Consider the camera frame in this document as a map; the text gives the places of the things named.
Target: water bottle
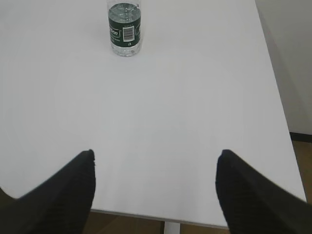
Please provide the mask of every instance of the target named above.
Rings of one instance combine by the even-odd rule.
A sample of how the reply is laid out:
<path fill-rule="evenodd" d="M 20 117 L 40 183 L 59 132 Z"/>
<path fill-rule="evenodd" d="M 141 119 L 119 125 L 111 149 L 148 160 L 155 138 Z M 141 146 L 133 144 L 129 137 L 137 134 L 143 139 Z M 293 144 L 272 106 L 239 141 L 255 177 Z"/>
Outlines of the water bottle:
<path fill-rule="evenodd" d="M 141 48 L 141 0 L 107 0 L 111 47 L 117 55 L 129 57 Z"/>

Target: green bottle label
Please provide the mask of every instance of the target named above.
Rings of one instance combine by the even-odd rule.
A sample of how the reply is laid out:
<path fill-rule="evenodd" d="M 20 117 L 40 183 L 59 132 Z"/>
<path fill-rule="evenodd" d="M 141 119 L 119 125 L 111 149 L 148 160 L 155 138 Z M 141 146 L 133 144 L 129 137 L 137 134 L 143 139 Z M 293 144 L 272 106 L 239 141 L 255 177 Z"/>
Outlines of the green bottle label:
<path fill-rule="evenodd" d="M 140 41 L 141 17 L 131 23 L 117 23 L 110 18 L 111 41 L 120 47 L 132 47 Z"/>

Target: white wall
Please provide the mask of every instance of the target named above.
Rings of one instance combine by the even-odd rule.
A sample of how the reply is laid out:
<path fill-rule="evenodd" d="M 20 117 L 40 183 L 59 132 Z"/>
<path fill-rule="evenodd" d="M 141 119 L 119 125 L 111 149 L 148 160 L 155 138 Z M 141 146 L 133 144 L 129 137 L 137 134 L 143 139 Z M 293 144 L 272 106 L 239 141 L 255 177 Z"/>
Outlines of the white wall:
<path fill-rule="evenodd" d="M 256 0 L 289 130 L 312 135 L 312 0 Z"/>

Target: wooden floor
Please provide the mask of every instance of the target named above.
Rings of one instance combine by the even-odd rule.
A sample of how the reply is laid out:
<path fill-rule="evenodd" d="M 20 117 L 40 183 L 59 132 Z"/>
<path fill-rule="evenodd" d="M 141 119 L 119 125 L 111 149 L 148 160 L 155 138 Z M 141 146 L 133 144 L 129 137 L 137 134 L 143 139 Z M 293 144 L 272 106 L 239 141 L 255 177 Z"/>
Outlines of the wooden floor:
<path fill-rule="evenodd" d="M 312 144 L 293 142 L 307 201 L 312 204 Z M 163 223 L 148 219 L 90 213 L 83 234 L 161 234 Z M 181 224 L 181 234 L 229 234 L 222 229 Z"/>

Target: barcode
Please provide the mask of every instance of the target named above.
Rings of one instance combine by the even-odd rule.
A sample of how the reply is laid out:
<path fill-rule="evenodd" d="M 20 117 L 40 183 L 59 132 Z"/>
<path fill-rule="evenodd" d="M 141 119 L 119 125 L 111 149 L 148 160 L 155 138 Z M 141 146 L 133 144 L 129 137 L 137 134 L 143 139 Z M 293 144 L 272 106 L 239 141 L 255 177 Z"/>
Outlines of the barcode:
<path fill-rule="evenodd" d="M 135 40 L 135 27 L 127 27 L 127 28 L 122 28 L 122 33 L 123 33 L 123 41 L 124 42 L 130 42 Z"/>

